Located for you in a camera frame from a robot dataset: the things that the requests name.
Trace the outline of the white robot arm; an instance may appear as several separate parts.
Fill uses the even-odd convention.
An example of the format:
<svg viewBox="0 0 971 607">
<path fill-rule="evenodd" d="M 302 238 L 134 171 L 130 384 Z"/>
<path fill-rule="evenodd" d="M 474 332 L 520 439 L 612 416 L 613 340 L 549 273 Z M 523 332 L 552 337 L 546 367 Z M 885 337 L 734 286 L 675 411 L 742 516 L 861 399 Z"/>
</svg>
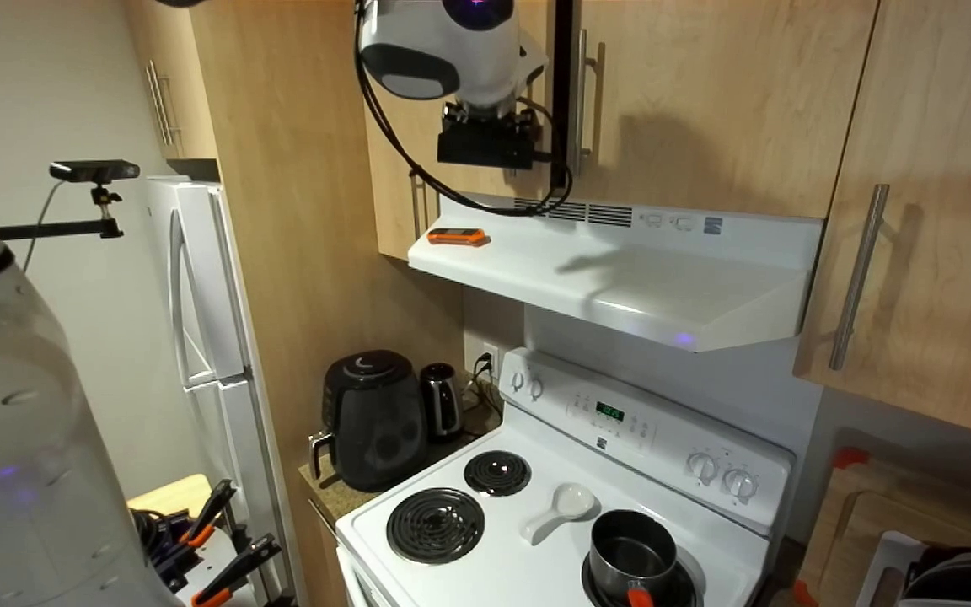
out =
<svg viewBox="0 0 971 607">
<path fill-rule="evenodd" d="M 276 484 L 292 594 L 321 607 L 333 548 L 302 462 L 323 371 L 368 347 L 455 363 L 461 304 L 455 286 L 378 254 L 356 2 L 204 0 L 196 24 L 265 380 L 254 436 Z M 141 553 L 65 330 L 4 244 L 0 607 L 183 607 Z"/>
</svg>

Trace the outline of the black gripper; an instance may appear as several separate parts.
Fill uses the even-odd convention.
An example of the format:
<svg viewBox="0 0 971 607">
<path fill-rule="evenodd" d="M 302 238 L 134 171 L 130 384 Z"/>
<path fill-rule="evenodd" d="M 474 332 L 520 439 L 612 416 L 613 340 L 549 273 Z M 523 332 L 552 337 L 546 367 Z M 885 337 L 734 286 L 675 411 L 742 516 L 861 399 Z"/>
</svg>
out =
<svg viewBox="0 0 971 607">
<path fill-rule="evenodd" d="M 449 104 L 442 113 L 439 157 L 460 165 L 530 168 L 538 162 L 539 120 L 533 112 L 474 113 Z"/>
</svg>

